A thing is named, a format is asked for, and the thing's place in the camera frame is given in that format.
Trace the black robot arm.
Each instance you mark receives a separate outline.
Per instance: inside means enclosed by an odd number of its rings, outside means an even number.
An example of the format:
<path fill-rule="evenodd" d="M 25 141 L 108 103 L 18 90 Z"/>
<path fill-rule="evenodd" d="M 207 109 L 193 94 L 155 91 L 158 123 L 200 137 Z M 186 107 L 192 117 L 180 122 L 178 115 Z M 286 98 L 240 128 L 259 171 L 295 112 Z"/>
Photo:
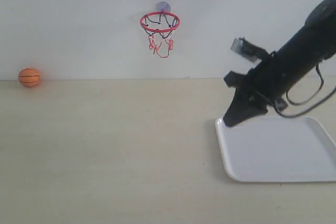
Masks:
<path fill-rule="evenodd" d="M 298 118 L 331 98 L 326 97 L 297 114 L 284 114 L 288 105 L 296 103 L 289 98 L 289 90 L 308 72 L 335 55 L 335 0 L 323 0 L 308 15 L 304 25 L 279 50 L 268 53 L 245 38 L 234 39 L 231 51 L 260 63 L 246 74 L 230 71 L 224 78 L 228 87 L 235 88 L 232 102 L 223 116 L 227 127 L 265 115 L 271 106 L 275 112 L 288 119 Z"/>

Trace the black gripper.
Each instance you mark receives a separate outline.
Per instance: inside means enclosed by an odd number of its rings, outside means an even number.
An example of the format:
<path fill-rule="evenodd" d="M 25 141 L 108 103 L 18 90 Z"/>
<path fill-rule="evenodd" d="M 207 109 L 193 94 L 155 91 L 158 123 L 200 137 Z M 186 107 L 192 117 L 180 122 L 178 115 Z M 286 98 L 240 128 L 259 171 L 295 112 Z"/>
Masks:
<path fill-rule="evenodd" d="M 234 96 L 223 116 L 227 127 L 268 113 L 267 106 L 283 111 L 288 103 L 283 98 L 287 90 L 288 64 L 282 58 L 261 61 L 246 74 L 230 71 L 224 78 Z"/>

